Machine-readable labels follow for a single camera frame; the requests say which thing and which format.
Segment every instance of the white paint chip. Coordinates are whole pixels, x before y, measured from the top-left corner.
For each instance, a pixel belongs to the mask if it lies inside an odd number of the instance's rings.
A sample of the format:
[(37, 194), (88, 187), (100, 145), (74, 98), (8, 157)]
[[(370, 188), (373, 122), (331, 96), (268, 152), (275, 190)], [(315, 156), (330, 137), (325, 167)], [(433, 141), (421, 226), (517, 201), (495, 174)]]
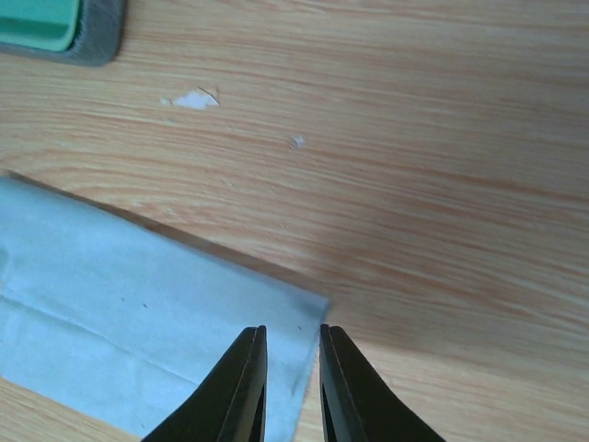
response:
[(288, 145), (293, 149), (300, 149), (305, 145), (305, 138), (301, 135), (291, 136), (288, 140)]
[(180, 106), (182, 108), (198, 109), (199, 111), (203, 111), (209, 106), (219, 105), (219, 101), (215, 97), (202, 89), (192, 90), (179, 99), (161, 99), (159, 102), (166, 106)]

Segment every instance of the wooden surface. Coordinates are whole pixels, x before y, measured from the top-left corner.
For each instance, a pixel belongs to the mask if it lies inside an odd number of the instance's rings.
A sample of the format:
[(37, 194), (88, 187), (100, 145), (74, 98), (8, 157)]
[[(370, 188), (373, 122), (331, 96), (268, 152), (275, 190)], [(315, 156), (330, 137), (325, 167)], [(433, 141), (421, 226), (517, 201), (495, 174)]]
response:
[[(587, 23), (573, 0), (132, 0), (106, 67), (0, 56), (0, 168), (329, 296), (448, 441), (584, 442)], [(160, 103), (198, 87), (220, 105)], [(316, 376), (297, 440), (322, 438)], [(7, 440), (125, 440), (0, 395)]]

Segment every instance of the tabletop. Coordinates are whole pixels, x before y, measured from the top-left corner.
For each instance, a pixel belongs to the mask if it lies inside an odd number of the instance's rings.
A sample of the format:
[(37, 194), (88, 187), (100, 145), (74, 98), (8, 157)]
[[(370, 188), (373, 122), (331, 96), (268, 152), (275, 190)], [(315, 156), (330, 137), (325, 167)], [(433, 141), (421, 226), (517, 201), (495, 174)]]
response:
[[(329, 297), (448, 441), (581, 442), (588, 22), (575, 0), (131, 0), (104, 67), (0, 55), (0, 169)], [(136, 440), (3, 380), (0, 410), (8, 441)], [(296, 440), (321, 439), (316, 369)]]

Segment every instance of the light blue towel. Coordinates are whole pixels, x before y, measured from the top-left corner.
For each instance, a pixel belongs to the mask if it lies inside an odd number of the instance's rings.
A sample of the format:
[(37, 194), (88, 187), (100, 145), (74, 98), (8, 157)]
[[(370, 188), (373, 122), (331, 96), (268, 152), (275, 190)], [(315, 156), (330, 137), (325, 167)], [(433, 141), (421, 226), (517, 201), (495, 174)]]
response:
[(0, 281), (0, 375), (138, 436), (266, 325), (266, 440), (293, 438), (325, 298), (8, 178)]

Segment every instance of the green tray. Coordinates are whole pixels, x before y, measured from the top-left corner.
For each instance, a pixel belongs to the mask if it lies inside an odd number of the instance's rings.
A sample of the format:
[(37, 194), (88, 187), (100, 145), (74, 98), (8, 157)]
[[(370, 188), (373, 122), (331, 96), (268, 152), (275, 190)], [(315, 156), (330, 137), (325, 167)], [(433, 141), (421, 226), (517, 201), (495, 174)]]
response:
[(0, 0), (0, 42), (65, 51), (81, 0)]

